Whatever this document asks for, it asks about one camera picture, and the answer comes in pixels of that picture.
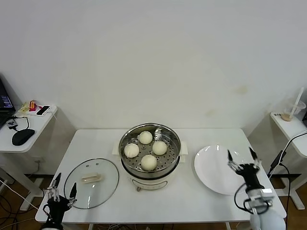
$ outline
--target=plastic cup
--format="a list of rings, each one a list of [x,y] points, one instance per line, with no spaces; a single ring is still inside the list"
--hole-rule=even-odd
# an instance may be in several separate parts
[[[286,108],[284,109],[284,111],[282,113],[282,119],[284,121],[291,121],[292,120],[292,117],[290,117],[290,115],[292,113],[293,107],[294,107],[294,102],[288,101]],[[306,104],[302,101],[299,101],[297,106],[295,106],[295,110],[294,110],[293,115],[298,114],[299,112],[302,111],[302,109],[305,109],[305,108],[306,108]]]

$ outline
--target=computer mouse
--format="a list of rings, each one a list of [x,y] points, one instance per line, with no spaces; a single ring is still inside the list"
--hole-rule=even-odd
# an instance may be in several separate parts
[[[31,136],[33,136],[33,134],[35,133],[35,131],[33,129],[23,129],[20,131],[17,131],[17,133],[14,134],[14,136],[12,137],[12,144],[19,146],[24,144]]]

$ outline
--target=laptop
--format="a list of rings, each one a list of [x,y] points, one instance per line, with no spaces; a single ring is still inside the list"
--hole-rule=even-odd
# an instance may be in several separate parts
[[[4,88],[3,82],[0,79],[0,128],[14,113],[15,108]]]

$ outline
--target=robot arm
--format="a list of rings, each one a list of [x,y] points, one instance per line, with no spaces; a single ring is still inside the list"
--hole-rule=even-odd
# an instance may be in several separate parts
[[[43,207],[43,211],[48,216],[47,221],[40,230],[63,230],[62,221],[64,213],[71,209],[73,204],[77,201],[77,183],[71,189],[70,198],[66,199],[59,195],[58,185],[61,179],[61,173],[52,182],[48,190],[48,202]]]
[[[235,171],[236,174],[243,176],[248,195],[243,203],[243,207],[237,207],[251,214],[250,224],[254,230],[285,230],[285,223],[271,207],[274,198],[272,190],[264,188],[257,178],[257,172],[260,169],[260,161],[256,153],[249,148],[254,163],[237,164],[228,151],[228,166]]]

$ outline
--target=white table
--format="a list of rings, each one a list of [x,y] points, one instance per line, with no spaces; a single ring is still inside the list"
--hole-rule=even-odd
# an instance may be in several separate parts
[[[244,159],[250,160],[248,142],[241,129],[175,129],[182,141],[188,146],[186,162],[176,169],[174,180],[165,188],[155,191],[136,191],[128,180],[118,156],[112,155],[115,142],[119,141],[126,130],[78,130],[56,172],[62,173],[59,192],[63,196],[64,183],[69,173],[80,163],[92,158],[105,158],[112,161],[119,171],[119,183],[114,194],[102,205],[89,209],[72,208],[65,213],[63,223],[198,223],[247,221],[249,214],[236,208],[234,197],[218,194],[207,188],[198,179],[194,171],[194,156],[205,146],[220,144],[230,150],[242,153]],[[259,181],[274,191],[265,171],[261,168]],[[240,193],[241,204],[246,194]],[[42,207],[35,219],[46,221]],[[286,212],[279,200],[273,201],[273,208],[283,218]]]
[[[271,118],[277,124],[277,126],[280,128],[280,130],[283,132],[283,134],[287,137],[288,140],[301,134],[304,131],[307,131],[307,127],[295,116],[293,117],[292,121],[287,122],[282,120],[279,113],[273,112],[271,113]],[[296,138],[291,143],[299,155],[307,158],[307,135]],[[284,189],[276,189],[276,193],[278,194],[278,196],[288,196],[289,182],[285,178],[282,178],[282,181],[286,187]],[[294,181],[291,182],[290,197],[292,198],[296,208],[299,210],[305,209],[305,206],[302,200],[299,198],[296,190],[306,182],[307,173],[301,174],[299,177],[297,177]]]
[[[24,115],[17,112],[15,114],[16,116],[28,117],[30,125],[29,128],[35,131],[34,135],[31,136],[24,144],[20,146],[15,146],[12,144],[12,137],[16,133],[13,129],[10,130],[6,124],[0,129],[0,168],[2,168],[6,173],[8,173],[11,177],[13,177],[30,191],[26,198],[30,202],[33,200],[34,197],[43,197],[43,192],[39,188],[43,179],[37,178],[34,183],[29,180],[23,174],[23,172],[21,172],[20,169],[15,166],[14,162],[10,159],[10,154],[25,153],[29,151],[56,111],[57,107],[51,106],[49,112],[46,113],[44,116]],[[27,127],[27,121],[25,118],[16,119],[16,122],[18,124],[17,130],[21,130]],[[27,156],[27,154],[20,154],[20,159],[22,160],[22,162],[27,162],[27,164],[32,165],[33,168],[37,167],[37,165],[33,162],[31,158]],[[25,211],[28,208],[29,204],[27,202],[24,202],[20,210]]]

